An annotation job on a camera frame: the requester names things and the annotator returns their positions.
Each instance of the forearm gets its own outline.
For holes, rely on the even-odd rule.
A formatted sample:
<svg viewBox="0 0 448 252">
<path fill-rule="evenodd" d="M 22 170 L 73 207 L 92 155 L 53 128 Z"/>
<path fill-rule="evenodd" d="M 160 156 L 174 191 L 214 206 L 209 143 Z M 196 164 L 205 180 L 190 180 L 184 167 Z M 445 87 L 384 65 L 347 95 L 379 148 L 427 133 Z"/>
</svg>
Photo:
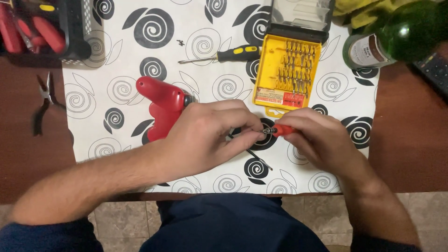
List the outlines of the forearm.
<svg viewBox="0 0 448 252">
<path fill-rule="evenodd" d="M 74 221 L 115 194 L 163 182 L 156 159 L 158 144 L 87 161 L 39 181 L 15 204 L 11 221 L 26 225 Z"/>
<path fill-rule="evenodd" d="M 403 204 L 367 160 L 353 178 L 339 178 L 354 233 L 419 246 L 417 231 Z"/>
</svg>

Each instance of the remote control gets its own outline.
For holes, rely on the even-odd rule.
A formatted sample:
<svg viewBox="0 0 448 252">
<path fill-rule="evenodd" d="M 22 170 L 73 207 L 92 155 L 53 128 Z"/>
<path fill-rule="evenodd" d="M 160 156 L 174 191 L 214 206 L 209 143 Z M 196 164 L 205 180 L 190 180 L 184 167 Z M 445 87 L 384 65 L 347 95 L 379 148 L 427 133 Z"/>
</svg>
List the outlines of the remote control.
<svg viewBox="0 0 448 252">
<path fill-rule="evenodd" d="M 411 66 L 423 75 L 428 84 L 448 104 L 448 60 L 435 52 L 422 61 L 412 63 Z"/>
</svg>

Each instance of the green glass bottle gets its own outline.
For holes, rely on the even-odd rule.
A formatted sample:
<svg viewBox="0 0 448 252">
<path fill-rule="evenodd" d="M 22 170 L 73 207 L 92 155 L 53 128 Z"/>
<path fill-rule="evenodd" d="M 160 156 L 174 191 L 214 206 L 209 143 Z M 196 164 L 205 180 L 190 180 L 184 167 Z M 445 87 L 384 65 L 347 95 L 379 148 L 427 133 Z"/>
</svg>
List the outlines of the green glass bottle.
<svg viewBox="0 0 448 252">
<path fill-rule="evenodd" d="M 351 69 L 413 62 L 428 56 L 448 37 L 448 0 L 405 4 L 347 38 L 343 57 Z"/>
</svg>

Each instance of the screwdriver bit set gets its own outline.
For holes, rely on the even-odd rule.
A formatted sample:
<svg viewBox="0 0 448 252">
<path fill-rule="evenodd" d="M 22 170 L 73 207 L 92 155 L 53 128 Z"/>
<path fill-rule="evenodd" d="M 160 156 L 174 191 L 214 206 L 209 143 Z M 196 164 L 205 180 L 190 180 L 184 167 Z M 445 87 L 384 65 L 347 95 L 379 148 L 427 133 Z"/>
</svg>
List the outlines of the screwdriver bit set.
<svg viewBox="0 0 448 252">
<path fill-rule="evenodd" d="M 273 0 L 252 102 L 280 118 L 308 106 L 335 0 Z"/>
</svg>

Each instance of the person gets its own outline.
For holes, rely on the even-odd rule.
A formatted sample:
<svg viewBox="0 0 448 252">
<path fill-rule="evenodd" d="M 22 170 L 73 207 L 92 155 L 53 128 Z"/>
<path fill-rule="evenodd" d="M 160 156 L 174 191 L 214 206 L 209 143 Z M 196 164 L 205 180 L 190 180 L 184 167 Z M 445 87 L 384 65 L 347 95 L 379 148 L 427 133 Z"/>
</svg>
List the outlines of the person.
<svg viewBox="0 0 448 252">
<path fill-rule="evenodd" d="M 341 123 L 312 109 L 276 123 L 301 131 L 284 139 L 340 182 L 353 226 L 352 251 L 421 251 L 405 208 L 355 148 Z M 230 141 L 232 128 L 242 134 Z M 0 251 L 102 251 L 86 216 L 131 189 L 196 175 L 223 164 L 264 135 L 240 100 L 190 104 L 165 139 L 89 160 L 32 186 L 0 231 Z M 140 251 L 327 251 L 281 208 L 279 198 L 204 194 L 158 202 L 162 225 Z"/>
</svg>

